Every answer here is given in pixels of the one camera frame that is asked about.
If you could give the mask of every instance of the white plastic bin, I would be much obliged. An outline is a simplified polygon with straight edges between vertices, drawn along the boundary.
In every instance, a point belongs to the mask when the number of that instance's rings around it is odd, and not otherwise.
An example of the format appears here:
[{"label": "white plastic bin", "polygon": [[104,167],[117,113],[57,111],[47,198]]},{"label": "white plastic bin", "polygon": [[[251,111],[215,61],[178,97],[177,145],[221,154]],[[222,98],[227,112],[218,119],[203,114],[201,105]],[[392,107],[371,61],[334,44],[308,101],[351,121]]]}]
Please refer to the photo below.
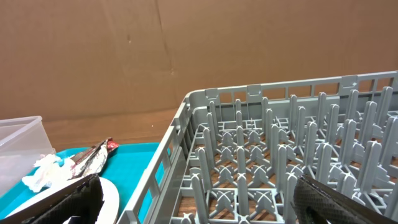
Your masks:
[{"label": "white plastic bin", "polygon": [[41,116],[0,121],[0,196],[28,174],[41,154],[55,153]]}]

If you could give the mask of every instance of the gray plastic crate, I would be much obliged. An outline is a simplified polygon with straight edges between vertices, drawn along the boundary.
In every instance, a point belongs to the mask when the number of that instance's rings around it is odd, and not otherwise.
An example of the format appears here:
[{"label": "gray plastic crate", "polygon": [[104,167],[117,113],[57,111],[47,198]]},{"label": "gray plastic crate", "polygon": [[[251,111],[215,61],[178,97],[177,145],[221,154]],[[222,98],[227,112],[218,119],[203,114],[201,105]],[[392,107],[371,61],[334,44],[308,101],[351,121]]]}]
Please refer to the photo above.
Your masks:
[{"label": "gray plastic crate", "polygon": [[[382,79],[390,84],[378,90]],[[372,80],[370,90],[359,92],[366,80]],[[314,94],[317,85],[328,83],[338,84],[337,94]],[[310,96],[289,96],[298,86],[310,86]],[[280,88],[284,99],[262,94]],[[246,93],[245,101],[234,99],[237,92]],[[230,94],[232,103],[222,103],[221,94]],[[193,91],[118,223],[295,223],[291,203],[302,174],[398,220],[398,167],[392,165],[398,156],[397,110],[397,72]],[[158,184],[160,163],[165,174]],[[152,203],[140,221],[148,192]],[[182,197],[193,197],[196,211],[178,217]],[[233,218],[220,218],[222,210]],[[260,213],[274,220],[258,220]]]}]

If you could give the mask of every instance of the blue tray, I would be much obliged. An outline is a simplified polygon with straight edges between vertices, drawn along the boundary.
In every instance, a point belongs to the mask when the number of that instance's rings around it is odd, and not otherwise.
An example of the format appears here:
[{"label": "blue tray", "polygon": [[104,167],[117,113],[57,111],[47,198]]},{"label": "blue tray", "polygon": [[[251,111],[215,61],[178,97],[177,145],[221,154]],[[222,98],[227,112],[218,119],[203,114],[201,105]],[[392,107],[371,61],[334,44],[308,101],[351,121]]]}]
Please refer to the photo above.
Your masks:
[{"label": "blue tray", "polygon": [[[124,210],[134,189],[137,187],[139,179],[152,159],[158,145],[159,143],[120,145],[119,149],[106,161],[103,171],[99,175],[110,180],[118,189],[120,197],[119,215]],[[64,159],[85,149],[87,147],[67,149],[58,152],[57,156]],[[33,169],[28,175],[33,175],[36,169]],[[160,183],[163,174],[164,170],[158,169],[155,175],[158,183]],[[18,182],[18,184],[0,198],[0,219],[5,218],[14,209],[36,194],[38,193],[33,193],[29,190],[22,181]],[[144,220],[151,201],[150,194],[147,194],[139,212],[140,220]]]}]

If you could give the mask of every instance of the white plate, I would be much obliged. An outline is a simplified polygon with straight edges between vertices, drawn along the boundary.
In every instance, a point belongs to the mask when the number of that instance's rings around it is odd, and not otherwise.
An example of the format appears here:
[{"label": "white plate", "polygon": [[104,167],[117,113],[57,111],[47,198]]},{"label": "white plate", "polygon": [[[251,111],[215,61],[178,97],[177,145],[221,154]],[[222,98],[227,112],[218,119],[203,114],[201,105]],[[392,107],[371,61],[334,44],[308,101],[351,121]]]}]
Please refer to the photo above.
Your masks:
[{"label": "white plate", "polygon": [[[34,203],[58,192],[59,190],[69,186],[70,184],[80,180],[80,178],[68,180],[63,185],[53,186],[43,192],[35,195],[19,207],[17,207],[14,211],[12,211],[8,216],[13,215]],[[118,217],[119,211],[119,192],[116,186],[110,182],[109,180],[100,177],[99,180],[101,181],[102,191],[104,193],[104,204],[102,205],[101,211],[99,211],[99,215],[97,218],[96,224],[113,224],[116,222],[116,218]]]}]

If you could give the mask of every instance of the brown paper backdrop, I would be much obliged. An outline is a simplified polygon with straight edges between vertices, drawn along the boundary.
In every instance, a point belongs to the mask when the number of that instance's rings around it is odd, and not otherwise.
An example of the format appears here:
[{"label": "brown paper backdrop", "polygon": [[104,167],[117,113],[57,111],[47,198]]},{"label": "brown paper backdrop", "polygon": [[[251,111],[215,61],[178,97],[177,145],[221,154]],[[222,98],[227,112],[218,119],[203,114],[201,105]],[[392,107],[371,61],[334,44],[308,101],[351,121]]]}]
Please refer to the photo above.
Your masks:
[{"label": "brown paper backdrop", "polygon": [[189,91],[398,70],[396,0],[0,1],[0,119],[176,108]]}]

